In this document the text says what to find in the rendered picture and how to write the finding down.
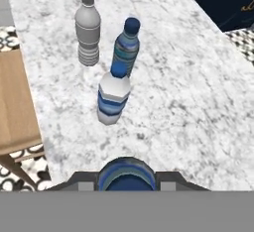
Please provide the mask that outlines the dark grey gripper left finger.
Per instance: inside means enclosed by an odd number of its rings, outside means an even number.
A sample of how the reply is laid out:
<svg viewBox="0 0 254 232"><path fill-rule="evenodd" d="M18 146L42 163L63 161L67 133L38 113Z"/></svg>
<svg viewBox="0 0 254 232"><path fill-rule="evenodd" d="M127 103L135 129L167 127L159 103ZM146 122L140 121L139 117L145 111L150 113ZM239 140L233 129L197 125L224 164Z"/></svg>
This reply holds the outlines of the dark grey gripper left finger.
<svg viewBox="0 0 254 232"><path fill-rule="evenodd" d="M96 172L75 172L68 181L52 186L49 191L95 191L97 187Z"/></svg>

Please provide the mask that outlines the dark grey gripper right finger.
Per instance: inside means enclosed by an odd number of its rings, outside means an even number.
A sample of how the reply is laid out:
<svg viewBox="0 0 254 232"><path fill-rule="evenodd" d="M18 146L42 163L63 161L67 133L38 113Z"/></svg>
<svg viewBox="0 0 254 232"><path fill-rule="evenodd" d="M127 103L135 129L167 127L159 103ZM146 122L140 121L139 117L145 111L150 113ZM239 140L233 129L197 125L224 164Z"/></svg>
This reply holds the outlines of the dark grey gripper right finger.
<svg viewBox="0 0 254 232"><path fill-rule="evenodd" d="M158 191L207 191L207 188L187 181L179 172L156 172L156 186Z"/></svg>

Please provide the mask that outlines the blue round bottle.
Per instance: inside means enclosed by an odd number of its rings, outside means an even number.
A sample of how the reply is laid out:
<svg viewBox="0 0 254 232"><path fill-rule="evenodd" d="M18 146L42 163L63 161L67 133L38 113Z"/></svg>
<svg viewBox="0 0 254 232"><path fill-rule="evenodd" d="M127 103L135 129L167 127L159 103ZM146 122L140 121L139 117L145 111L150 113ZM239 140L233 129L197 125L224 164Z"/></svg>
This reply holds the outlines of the blue round bottle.
<svg viewBox="0 0 254 232"><path fill-rule="evenodd" d="M154 171L143 161L120 157L109 162L98 174L99 191L154 191Z"/></svg>

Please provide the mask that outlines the white bottle with blue band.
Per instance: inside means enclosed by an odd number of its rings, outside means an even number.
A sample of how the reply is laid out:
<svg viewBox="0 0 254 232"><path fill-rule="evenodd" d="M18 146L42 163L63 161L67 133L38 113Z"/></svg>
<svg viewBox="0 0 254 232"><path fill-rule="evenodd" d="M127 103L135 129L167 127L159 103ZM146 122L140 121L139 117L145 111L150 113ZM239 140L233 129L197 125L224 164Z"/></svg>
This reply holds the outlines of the white bottle with blue band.
<svg viewBox="0 0 254 232"><path fill-rule="evenodd" d="M116 124L128 101L131 91L127 66L123 61L114 61L98 85L97 117L104 125Z"/></svg>

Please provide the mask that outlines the wooden stool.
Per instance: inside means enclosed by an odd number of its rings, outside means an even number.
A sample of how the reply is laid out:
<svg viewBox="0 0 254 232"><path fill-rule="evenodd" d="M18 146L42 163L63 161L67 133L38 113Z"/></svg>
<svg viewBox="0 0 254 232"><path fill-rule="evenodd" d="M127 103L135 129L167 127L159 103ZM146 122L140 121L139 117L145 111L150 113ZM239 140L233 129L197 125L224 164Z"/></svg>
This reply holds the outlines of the wooden stool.
<svg viewBox="0 0 254 232"><path fill-rule="evenodd" d="M37 188L11 157L42 144L20 49L0 53L0 165Z"/></svg>

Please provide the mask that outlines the blue bottle with dark cap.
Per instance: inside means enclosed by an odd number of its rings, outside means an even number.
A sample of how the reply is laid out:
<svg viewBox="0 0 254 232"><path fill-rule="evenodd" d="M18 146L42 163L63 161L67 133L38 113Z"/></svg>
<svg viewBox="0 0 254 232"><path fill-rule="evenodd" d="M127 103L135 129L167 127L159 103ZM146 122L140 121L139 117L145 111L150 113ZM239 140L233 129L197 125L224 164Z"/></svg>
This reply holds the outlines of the blue bottle with dark cap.
<svg viewBox="0 0 254 232"><path fill-rule="evenodd" d="M134 62L137 58L140 41L138 33L140 21L134 17L125 20L122 33L116 38L113 50L113 61L123 61L127 66L127 76L131 75Z"/></svg>

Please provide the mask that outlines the grey plastic bottle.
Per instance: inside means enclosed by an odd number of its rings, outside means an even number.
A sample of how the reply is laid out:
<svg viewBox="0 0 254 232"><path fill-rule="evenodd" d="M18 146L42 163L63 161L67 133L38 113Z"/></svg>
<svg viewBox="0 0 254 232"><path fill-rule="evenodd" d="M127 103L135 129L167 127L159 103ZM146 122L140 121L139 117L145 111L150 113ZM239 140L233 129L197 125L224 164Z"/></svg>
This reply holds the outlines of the grey plastic bottle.
<svg viewBox="0 0 254 232"><path fill-rule="evenodd" d="M99 62L101 18L94 0L81 0L75 16L75 32L78 40L78 60L86 66Z"/></svg>

